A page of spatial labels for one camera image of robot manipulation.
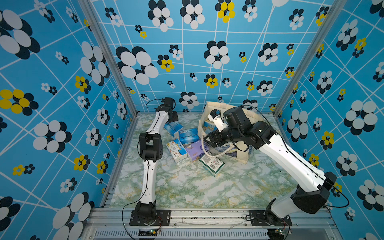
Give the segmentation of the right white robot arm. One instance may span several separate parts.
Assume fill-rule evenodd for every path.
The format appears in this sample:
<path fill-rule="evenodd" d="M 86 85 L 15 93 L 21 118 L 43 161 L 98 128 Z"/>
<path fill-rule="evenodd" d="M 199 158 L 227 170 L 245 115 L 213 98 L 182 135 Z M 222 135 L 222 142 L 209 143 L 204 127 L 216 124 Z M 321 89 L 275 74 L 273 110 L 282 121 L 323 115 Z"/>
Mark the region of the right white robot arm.
<path fill-rule="evenodd" d="M 227 143 L 243 142 L 268 155 L 297 181 L 298 185 L 291 193 L 273 199 L 265 209 L 264 218 L 269 225 L 276 225 L 296 212 L 315 214 L 326 205 L 336 175 L 325 173 L 307 162 L 286 144 L 268 122 L 251 123 L 240 107 L 231 108 L 223 114 L 213 109 L 208 118 L 217 127 L 202 138 L 210 146 L 216 148 Z"/>

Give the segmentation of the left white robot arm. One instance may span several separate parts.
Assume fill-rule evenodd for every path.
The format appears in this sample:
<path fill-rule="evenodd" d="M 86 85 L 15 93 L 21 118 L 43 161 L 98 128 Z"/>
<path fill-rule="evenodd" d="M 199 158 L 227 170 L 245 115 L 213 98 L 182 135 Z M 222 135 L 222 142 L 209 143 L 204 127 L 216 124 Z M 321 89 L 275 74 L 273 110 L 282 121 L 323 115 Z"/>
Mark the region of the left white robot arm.
<path fill-rule="evenodd" d="M 156 221 L 156 174 L 157 164 L 163 156 L 161 130 L 167 123 L 178 120 L 174 111 L 176 102 L 172 98 L 164 98 L 161 105 L 155 108 L 155 118 L 146 132 L 139 135 L 137 150 L 143 160 L 144 175 L 140 198 L 135 206 L 135 215 L 145 224 Z"/>

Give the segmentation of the cream canvas tote bag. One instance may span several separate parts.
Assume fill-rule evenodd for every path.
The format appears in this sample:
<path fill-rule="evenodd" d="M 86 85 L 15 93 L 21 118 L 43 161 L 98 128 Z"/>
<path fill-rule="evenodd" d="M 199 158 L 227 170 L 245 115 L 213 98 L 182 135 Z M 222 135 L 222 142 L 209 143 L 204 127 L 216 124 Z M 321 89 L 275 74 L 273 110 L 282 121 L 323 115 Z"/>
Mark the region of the cream canvas tote bag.
<path fill-rule="evenodd" d="M 221 134 L 225 144 L 221 147 L 213 148 L 206 141 L 207 134 L 218 131 L 215 124 L 208 118 L 208 114 L 218 109 L 222 119 L 228 124 Z M 243 107 L 235 107 L 225 103 L 207 102 L 205 111 L 199 120 L 198 135 L 209 147 L 210 155 L 220 158 L 232 152 L 231 157 L 239 162 L 246 164 L 250 157 L 250 150 L 263 145 L 258 129 L 266 125 L 263 116 Z"/>

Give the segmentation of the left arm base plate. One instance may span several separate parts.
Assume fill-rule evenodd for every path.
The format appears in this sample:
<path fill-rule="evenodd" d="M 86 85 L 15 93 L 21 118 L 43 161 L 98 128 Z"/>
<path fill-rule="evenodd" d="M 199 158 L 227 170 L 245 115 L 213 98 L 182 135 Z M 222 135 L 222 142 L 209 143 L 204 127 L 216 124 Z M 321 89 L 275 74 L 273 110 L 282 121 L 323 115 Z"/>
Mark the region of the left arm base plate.
<path fill-rule="evenodd" d="M 156 210 L 148 214 L 137 210 L 131 212 L 130 226 L 169 226 L 171 220 L 171 210 Z"/>

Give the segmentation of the orange white tissue pack back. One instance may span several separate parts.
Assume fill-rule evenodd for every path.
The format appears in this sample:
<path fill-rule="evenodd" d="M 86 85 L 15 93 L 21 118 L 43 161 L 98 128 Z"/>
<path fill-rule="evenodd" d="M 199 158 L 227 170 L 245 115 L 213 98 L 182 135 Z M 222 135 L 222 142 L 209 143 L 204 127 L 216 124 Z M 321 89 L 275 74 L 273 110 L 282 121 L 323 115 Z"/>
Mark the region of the orange white tissue pack back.
<path fill-rule="evenodd" d="M 176 163 L 179 163 L 188 157 L 187 151 L 179 139 L 168 142 L 166 146 Z"/>

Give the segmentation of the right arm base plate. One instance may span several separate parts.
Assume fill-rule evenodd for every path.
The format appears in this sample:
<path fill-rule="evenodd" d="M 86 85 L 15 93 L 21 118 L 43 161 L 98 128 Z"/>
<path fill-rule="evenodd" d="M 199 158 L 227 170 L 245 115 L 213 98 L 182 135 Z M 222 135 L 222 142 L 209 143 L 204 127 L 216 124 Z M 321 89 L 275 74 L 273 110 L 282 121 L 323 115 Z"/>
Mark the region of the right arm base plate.
<path fill-rule="evenodd" d="M 251 222 L 254 227 L 291 227 L 292 221 L 289 216 L 283 219 L 278 218 L 273 213 L 266 210 L 249 210 L 245 219 Z"/>

